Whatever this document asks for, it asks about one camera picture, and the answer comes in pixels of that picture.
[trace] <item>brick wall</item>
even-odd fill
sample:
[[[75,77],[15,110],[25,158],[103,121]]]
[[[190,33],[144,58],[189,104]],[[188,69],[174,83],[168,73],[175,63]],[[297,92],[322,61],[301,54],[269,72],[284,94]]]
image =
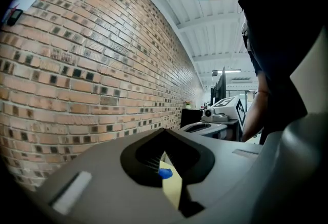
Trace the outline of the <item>brick wall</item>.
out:
[[[150,0],[37,0],[0,33],[1,154],[34,190],[96,143],[178,128],[203,91]]]

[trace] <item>dark shirt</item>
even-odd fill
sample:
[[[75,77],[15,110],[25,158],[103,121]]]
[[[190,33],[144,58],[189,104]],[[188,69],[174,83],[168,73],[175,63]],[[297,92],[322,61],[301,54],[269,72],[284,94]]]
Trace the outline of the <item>dark shirt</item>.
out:
[[[325,0],[238,0],[248,21],[250,56],[256,74],[263,71],[269,87],[267,134],[283,130],[306,115],[290,80],[326,20]]]

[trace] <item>yellow paper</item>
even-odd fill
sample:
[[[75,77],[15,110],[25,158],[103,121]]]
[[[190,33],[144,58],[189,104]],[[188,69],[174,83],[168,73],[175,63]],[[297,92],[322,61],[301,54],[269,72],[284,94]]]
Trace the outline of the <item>yellow paper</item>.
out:
[[[163,192],[169,201],[173,204],[174,208],[178,210],[181,189],[182,189],[182,178],[175,170],[174,166],[169,165],[163,161],[159,164],[161,169],[171,169],[173,176],[168,179],[163,179]]]

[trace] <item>black opening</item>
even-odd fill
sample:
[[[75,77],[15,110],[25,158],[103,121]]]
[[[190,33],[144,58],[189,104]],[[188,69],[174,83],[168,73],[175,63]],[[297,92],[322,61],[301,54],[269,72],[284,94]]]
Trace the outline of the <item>black opening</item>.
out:
[[[120,162],[124,171],[138,184],[161,188],[158,169],[164,151],[182,178],[179,211],[186,217],[192,216],[203,210],[203,206],[191,201],[187,185],[202,182],[212,170],[215,157],[211,150],[172,130],[161,128],[126,147]]]
[[[212,111],[211,110],[206,110],[205,111],[205,116],[209,117],[212,115]]]
[[[202,123],[202,124],[198,124],[198,125],[194,125],[192,127],[189,127],[187,130],[185,130],[186,132],[189,132],[189,133],[193,133],[193,132],[197,132],[199,130],[202,130],[204,128],[209,128],[211,127],[210,124],[205,124],[205,123]]]

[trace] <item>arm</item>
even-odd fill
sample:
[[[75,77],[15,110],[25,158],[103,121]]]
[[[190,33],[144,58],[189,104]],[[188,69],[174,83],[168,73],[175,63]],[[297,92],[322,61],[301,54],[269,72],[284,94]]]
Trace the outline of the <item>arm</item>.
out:
[[[257,134],[264,125],[265,114],[268,107],[268,85],[265,74],[260,71],[257,75],[258,93],[256,94],[251,108],[246,114],[242,142],[246,142]]]

